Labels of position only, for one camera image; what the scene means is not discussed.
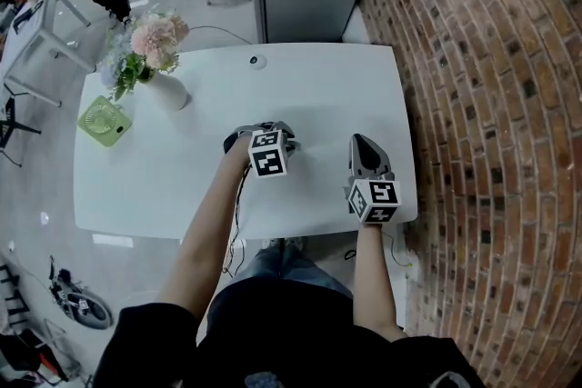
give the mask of person's right arm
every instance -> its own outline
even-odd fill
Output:
[[[354,324],[378,333],[389,342],[406,338],[406,333],[396,324],[381,225],[363,224],[357,234]]]

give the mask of green fan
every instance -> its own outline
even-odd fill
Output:
[[[105,147],[111,147],[129,129],[131,122],[116,106],[99,95],[79,117],[77,125]]]

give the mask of desk leg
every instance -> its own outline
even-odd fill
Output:
[[[60,0],[63,4],[65,4],[66,8],[68,8],[71,13],[76,16],[81,23],[83,23],[83,25],[85,26],[89,26],[91,25],[91,22],[89,20],[87,20],[83,15],[81,15],[81,12],[79,12],[75,6],[73,5],[73,3],[70,0]]]
[[[6,81],[20,87],[21,89],[24,89],[25,91],[27,91],[30,95],[33,95],[34,97],[38,97],[40,100],[47,102],[50,105],[54,105],[55,107],[60,107],[61,106],[61,101],[56,101],[55,99],[53,99],[52,97],[49,97],[48,95],[40,92],[38,89],[29,86],[25,83],[22,83],[21,81],[17,80],[16,78],[14,78],[13,76],[7,76],[6,77]]]
[[[93,73],[96,70],[95,64],[90,64],[81,55],[75,52],[71,47],[69,47],[63,39],[46,31],[41,28],[39,32],[40,36],[45,39],[50,45],[52,45],[56,50],[62,52],[67,57],[69,57],[73,62],[82,66],[86,71]]]

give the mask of jeans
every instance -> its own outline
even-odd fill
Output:
[[[282,253],[277,245],[261,249],[246,269],[228,285],[254,276],[314,284],[338,291],[350,299],[353,297],[344,285],[304,257],[293,245],[286,245]]]

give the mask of brick wall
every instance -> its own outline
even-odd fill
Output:
[[[582,362],[582,0],[361,0],[395,48],[416,140],[411,334],[487,384]]]

